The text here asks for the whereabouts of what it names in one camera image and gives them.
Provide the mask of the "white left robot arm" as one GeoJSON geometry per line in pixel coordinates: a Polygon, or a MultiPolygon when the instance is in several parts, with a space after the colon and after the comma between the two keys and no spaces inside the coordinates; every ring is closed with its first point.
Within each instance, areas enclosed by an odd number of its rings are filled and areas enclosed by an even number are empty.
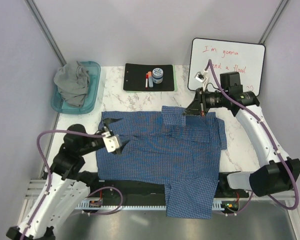
{"type": "Polygon", "coordinates": [[[47,179],[38,198],[25,219],[8,229],[6,236],[11,240],[54,240],[58,228],[71,215],[79,203],[87,197],[94,197],[100,191],[98,176],[81,171],[84,156],[106,149],[121,154],[126,141],[110,130],[109,125],[116,118],[102,120],[102,128],[88,134],[81,124],[73,124],[66,130],[50,130],[51,134],[62,133],[63,144],[51,165],[43,158],[47,179]]]}

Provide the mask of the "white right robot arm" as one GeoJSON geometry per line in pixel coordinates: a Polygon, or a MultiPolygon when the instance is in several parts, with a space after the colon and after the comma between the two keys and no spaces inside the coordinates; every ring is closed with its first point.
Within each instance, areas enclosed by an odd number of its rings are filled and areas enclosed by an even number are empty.
{"type": "Polygon", "coordinates": [[[256,152],[260,168],[254,172],[223,173],[219,191],[225,197],[237,190],[252,191],[258,197],[295,190],[300,175],[300,160],[292,159],[281,147],[264,118],[260,102],[252,91],[244,91],[238,72],[220,75],[220,91],[208,91],[207,71],[195,79],[201,87],[184,115],[206,116],[210,109],[226,108],[245,130],[256,152]]]}

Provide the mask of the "blue checkered long sleeve shirt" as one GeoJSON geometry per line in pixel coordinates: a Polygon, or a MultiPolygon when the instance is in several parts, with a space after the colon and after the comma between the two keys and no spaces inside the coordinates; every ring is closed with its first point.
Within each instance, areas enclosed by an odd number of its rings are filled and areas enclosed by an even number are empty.
{"type": "Polygon", "coordinates": [[[227,148],[225,123],[214,112],[184,115],[184,109],[104,111],[110,129],[126,142],[120,155],[96,152],[103,180],[163,185],[166,214],[173,218],[210,219],[217,190],[221,152],[227,148]]]}

